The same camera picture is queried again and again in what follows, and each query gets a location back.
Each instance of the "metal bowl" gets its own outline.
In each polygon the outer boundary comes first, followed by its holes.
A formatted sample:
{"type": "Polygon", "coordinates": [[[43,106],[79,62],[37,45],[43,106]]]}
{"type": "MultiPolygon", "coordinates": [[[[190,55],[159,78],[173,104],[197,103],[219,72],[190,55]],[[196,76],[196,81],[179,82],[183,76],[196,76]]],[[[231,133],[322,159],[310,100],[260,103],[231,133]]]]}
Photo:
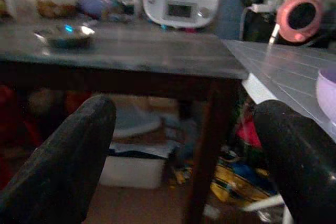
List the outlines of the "metal bowl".
{"type": "Polygon", "coordinates": [[[88,47],[95,31],[86,26],[55,26],[34,31],[35,36],[46,46],[58,48],[88,47]]]}

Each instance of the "lavender bowl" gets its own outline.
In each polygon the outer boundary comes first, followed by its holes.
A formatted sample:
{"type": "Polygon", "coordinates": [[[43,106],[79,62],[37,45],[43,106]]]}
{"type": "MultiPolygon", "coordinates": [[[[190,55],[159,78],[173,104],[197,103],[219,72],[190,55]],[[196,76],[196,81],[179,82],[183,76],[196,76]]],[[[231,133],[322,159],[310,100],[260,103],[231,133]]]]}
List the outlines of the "lavender bowl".
{"type": "Polygon", "coordinates": [[[320,69],[316,96],[322,111],[336,126],[336,68],[320,69]]]}

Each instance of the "white box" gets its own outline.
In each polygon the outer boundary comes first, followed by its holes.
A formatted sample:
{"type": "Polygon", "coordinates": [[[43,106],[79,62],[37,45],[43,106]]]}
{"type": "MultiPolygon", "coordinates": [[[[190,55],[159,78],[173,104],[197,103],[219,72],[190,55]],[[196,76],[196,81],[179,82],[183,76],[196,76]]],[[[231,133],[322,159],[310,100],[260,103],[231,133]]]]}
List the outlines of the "white box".
{"type": "Polygon", "coordinates": [[[104,186],[120,186],[155,189],[161,185],[165,159],[108,156],[99,183],[104,186]]]}

